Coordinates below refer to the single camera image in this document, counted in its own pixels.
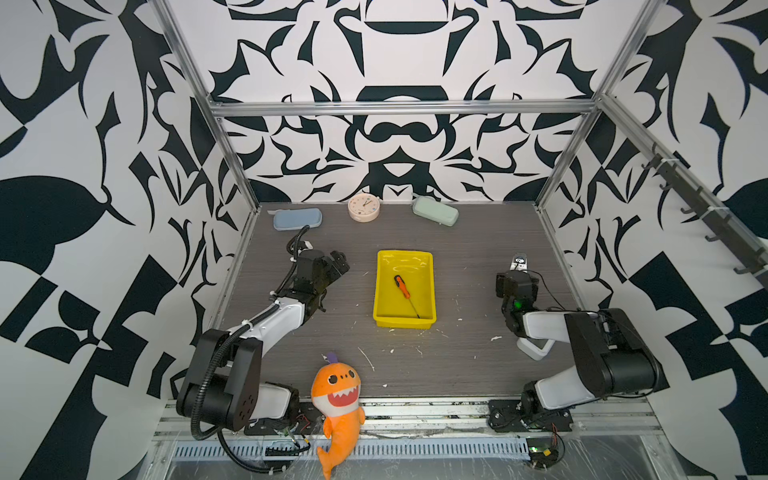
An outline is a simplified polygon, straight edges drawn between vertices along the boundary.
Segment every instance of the alarm clock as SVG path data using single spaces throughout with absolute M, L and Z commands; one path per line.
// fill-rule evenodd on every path
M 355 222 L 369 222 L 375 220 L 381 211 L 381 202 L 375 195 L 357 194 L 349 199 L 346 205 L 349 216 Z

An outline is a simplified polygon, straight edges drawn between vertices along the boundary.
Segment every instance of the wire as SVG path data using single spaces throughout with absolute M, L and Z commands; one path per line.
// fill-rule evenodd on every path
M 547 293 L 549 293 L 549 296 L 552 297 L 552 299 L 562 308 L 563 310 L 566 310 L 562 303 L 560 303 L 560 300 L 558 300 L 554 295 L 552 295 L 552 292 L 549 290 L 549 287 L 547 286 L 546 280 L 544 280 L 544 275 L 541 275 L 539 272 L 535 270 L 524 270 L 526 272 L 535 273 L 536 275 L 539 275 L 541 277 L 541 283 L 544 284 L 544 288 L 547 289 Z
M 280 449 L 273 449 L 273 448 L 271 448 L 271 447 L 267 447 L 267 448 L 265 448 L 265 449 L 264 449 L 264 452 L 265 452 L 266 454 L 270 454 L 270 453 L 274 453 L 274 454 L 282 453 L 283 455 L 298 455 L 298 454 L 300 454 L 301 452 L 306 452 L 307 450 L 311 449 L 311 448 L 312 448 L 312 444 L 310 443 L 310 441 L 309 441 L 309 440 L 307 440 L 307 439 L 306 439 L 306 436 L 304 436 L 304 434 L 302 434 L 302 435 L 301 435 L 301 438 L 302 438 L 302 439 L 304 440 L 304 442 L 306 443 L 306 445 L 305 445 L 305 446 L 301 446 L 301 445 L 300 445 L 298 442 L 294 441 L 294 442 L 293 442 L 293 444 L 296 446 L 296 448 L 294 448 L 293 450 L 280 450 Z
M 290 263 L 290 270 L 288 270 L 288 274 L 287 274 L 287 275 L 286 275 L 286 277 L 283 279 L 283 281 L 282 281 L 282 282 L 280 282 L 280 286 L 278 286 L 278 287 L 275 289 L 275 295 L 274 295 L 274 296 L 279 296 L 279 295 L 280 295 L 280 292 L 283 290 L 283 288 L 285 288 L 285 286 L 288 284 L 288 281 L 289 281 L 289 280 L 291 279 L 291 277 L 293 276 L 293 272 L 295 272 L 295 271 L 296 271 L 296 264 L 299 262 L 299 243 L 301 242 L 301 237 L 303 237 L 303 235 L 304 235 L 304 234 L 306 233 L 306 231 L 307 231 L 307 230 L 309 230 L 309 229 L 310 229 L 310 226 L 309 226 L 309 225 L 304 225 L 303 227 L 301 227 L 301 230 L 299 230 L 299 233 L 297 233 L 297 234 L 296 234 L 296 235 L 295 235 L 295 236 L 294 236 L 294 237 L 291 239 L 291 241 L 290 241 L 290 242 L 288 242 L 288 244 L 289 244 L 289 245 L 290 245 L 291 243 L 293 244 L 293 260 L 294 260 L 294 261 Z
M 554 433 L 556 439 L 560 439 L 559 445 L 562 446 L 562 452 L 560 451 L 560 447 L 558 447 L 558 460 L 555 462 L 555 463 L 557 463 L 557 462 L 561 461 L 563 459 L 563 457 L 565 457 L 565 440 L 563 440 L 563 438 L 560 436 L 560 434 L 558 433 L 557 429 L 555 429 L 553 433 Z
M 645 397 L 649 396 L 653 392 L 654 390 L 641 393 L 640 395 L 611 395 L 611 396 L 617 399 L 644 399 Z
M 230 349 L 230 346 L 240 338 L 240 335 L 245 333 L 250 329 L 249 324 L 245 324 L 241 326 L 239 329 L 235 330 L 233 333 L 231 333 L 222 343 L 219 348 L 216 349 L 216 352 L 214 352 L 213 356 L 210 358 L 210 362 L 208 363 L 208 368 L 205 371 L 205 374 L 203 375 L 203 381 L 200 382 L 200 387 L 197 389 L 197 394 L 195 395 L 194 402 L 192 403 L 192 413 L 190 415 L 190 431 L 192 432 L 192 436 L 195 440 L 205 440 L 211 435 L 213 435 L 216 432 L 220 432 L 221 427 L 219 426 L 212 426 L 205 432 L 202 432 L 200 430 L 200 417 L 202 416 L 202 409 L 203 409 L 203 402 L 205 401 L 205 394 L 208 391 L 208 386 L 210 385 L 211 380 L 214 378 L 214 373 L 216 372 L 216 369 L 221 364 L 221 360 L 224 357 L 224 354 L 227 353 Z
M 287 465 L 283 465 L 283 467 L 280 470 L 276 470 L 274 467 L 272 468 L 266 468 L 266 467 L 260 467 L 258 465 L 253 465 L 245 460 L 238 457 L 235 452 L 230 449 L 230 446 L 227 445 L 227 440 L 224 438 L 224 434 L 221 432 L 221 429 L 217 432 L 217 436 L 219 438 L 219 443 L 221 444 L 221 448 L 224 449 L 224 453 L 227 454 L 227 456 L 237 464 L 238 467 L 246 469 L 248 472 L 252 473 L 266 473 L 268 475 L 272 475 L 275 473 L 283 473 L 288 469 Z

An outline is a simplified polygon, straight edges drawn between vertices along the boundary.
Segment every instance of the black cable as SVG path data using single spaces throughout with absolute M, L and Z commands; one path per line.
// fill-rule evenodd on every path
M 301 241 L 301 237 L 306 233 L 307 230 L 310 229 L 309 225 L 304 225 L 301 227 L 301 230 L 299 230 L 299 233 L 297 233 L 293 239 L 288 243 L 289 245 L 293 243 L 293 262 L 291 262 L 290 270 L 288 270 L 288 274 L 283 279 L 282 282 L 280 282 L 280 286 L 278 286 L 275 289 L 275 296 L 279 296 L 280 292 L 285 288 L 285 285 L 288 284 L 288 281 L 293 276 L 293 272 L 296 271 L 296 264 L 299 262 L 299 242 Z
M 560 303 L 560 300 L 558 300 L 554 295 L 552 295 L 552 292 L 549 290 L 549 287 L 547 286 L 547 282 L 544 280 L 544 275 L 541 275 L 539 272 L 535 270 L 523 270 L 525 272 L 531 272 L 535 273 L 536 275 L 539 275 L 541 277 L 541 283 L 544 285 L 544 288 L 547 289 L 547 293 L 549 293 L 549 296 L 552 297 L 552 299 L 562 308 L 563 310 L 566 310 L 562 303 Z
M 304 436 L 304 435 L 301 435 L 301 438 L 303 440 L 306 440 L 306 436 Z M 264 449 L 264 453 L 267 454 L 267 455 L 269 455 L 270 453 L 274 453 L 274 454 L 282 453 L 283 456 L 298 455 L 301 452 L 306 452 L 307 450 L 312 448 L 312 444 L 309 443 L 309 442 L 306 442 L 306 445 L 301 447 L 301 446 L 299 446 L 299 443 L 294 441 L 294 445 L 296 445 L 296 448 L 294 448 L 293 450 L 280 450 L 280 449 L 273 449 L 272 447 L 266 447 Z
M 557 431 L 552 432 L 552 433 L 557 435 L 558 438 L 560 439 L 560 443 L 558 443 L 558 460 L 555 462 L 555 463 L 557 463 L 557 462 L 561 461 L 563 459 L 563 457 L 565 457 L 565 440 L 563 440 L 563 438 L 560 436 L 559 433 L 557 433 Z M 560 450 L 559 445 L 563 445 L 562 451 Z
M 205 440 L 217 431 L 221 430 L 221 427 L 212 426 L 205 432 L 202 432 L 200 430 L 200 416 L 201 409 L 203 408 L 203 402 L 205 401 L 205 394 L 208 391 L 208 386 L 210 385 L 210 381 L 214 378 L 214 373 L 216 372 L 216 369 L 219 368 L 224 355 L 229 352 L 230 347 L 233 343 L 235 343 L 237 339 L 240 338 L 240 335 L 243 335 L 251 328 L 253 323 L 258 323 L 261 320 L 267 318 L 269 315 L 272 315 L 278 308 L 280 308 L 280 306 L 278 306 L 276 303 L 273 303 L 270 308 L 264 310 L 259 315 L 256 315 L 256 317 L 251 320 L 251 324 L 243 324 L 239 329 L 232 332 L 221 343 L 219 348 L 216 349 L 216 352 L 214 352 L 213 356 L 211 356 L 210 362 L 208 363 L 208 368 L 203 375 L 203 381 L 200 383 L 200 387 L 197 389 L 197 394 L 195 395 L 194 403 L 192 404 L 192 413 L 190 415 L 190 430 L 195 440 Z
M 654 391 L 651 390 L 649 392 L 641 393 L 640 395 L 611 395 L 614 398 L 617 399 L 644 399 L 645 397 L 649 396 Z
M 241 459 L 237 455 L 235 455 L 235 452 L 230 449 L 230 446 L 227 445 L 227 440 L 224 438 L 224 434 L 221 432 L 221 429 L 217 432 L 217 436 L 219 437 L 219 443 L 221 444 L 221 448 L 224 449 L 224 453 L 227 454 L 227 456 L 237 464 L 240 468 L 245 468 L 248 472 L 252 473 L 265 473 L 268 475 L 272 475 L 273 473 L 283 473 L 287 470 L 287 467 L 283 465 L 283 468 L 280 470 L 275 470 L 274 468 L 266 468 L 266 467 L 260 467 L 257 465 L 252 465 L 245 460 Z

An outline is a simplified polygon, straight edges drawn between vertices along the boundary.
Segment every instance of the shark teeth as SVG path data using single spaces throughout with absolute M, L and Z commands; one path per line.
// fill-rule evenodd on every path
M 357 390 L 357 387 L 356 387 L 356 386 L 353 386 L 353 387 L 351 387 L 351 388 L 348 388 L 348 389 L 339 390 L 338 392 L 334 392 L 334 393 L 332 393 L 331 395 L 333 395 L 333 396 L 334 396 L 334 397 L 336 397 L 336 398 L 339 398 L 340 396 L 344 396 L 344 395 L 347 395 L 347 394 L 349 394 L 349 393 L 352 393 L 352 392 L 354 392 L 355 390 Z

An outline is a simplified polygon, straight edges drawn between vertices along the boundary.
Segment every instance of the yellow plastic tray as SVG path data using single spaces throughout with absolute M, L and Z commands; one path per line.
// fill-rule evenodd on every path
M 395 275 L 406 282 L 413 306 L 395 284 Z M 432 254 L 411 250 L 380 250 L 376 269 L 376 298 L 373 319 L 377 326 L 428 329 L 435 314 L 435 270 Z

